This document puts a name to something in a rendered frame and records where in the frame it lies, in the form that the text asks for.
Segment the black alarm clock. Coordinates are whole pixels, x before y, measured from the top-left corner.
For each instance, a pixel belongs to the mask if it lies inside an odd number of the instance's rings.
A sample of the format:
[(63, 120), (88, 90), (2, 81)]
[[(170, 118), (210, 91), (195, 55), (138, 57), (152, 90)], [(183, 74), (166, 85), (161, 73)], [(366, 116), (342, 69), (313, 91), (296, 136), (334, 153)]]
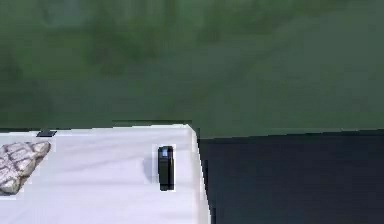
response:
[(158, 149), (158, 176), (161, 191), (174, 189), (174, 158), (172, 146)]

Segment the grey patterned pillow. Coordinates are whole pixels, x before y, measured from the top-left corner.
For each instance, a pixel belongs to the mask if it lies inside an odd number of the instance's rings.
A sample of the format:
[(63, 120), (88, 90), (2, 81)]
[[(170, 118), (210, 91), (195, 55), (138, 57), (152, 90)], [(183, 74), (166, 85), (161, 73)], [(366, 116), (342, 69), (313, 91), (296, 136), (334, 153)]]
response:
[(13, 142), (0, 147), (0, 195), (16, 195), (49, 153), (49, 141)]

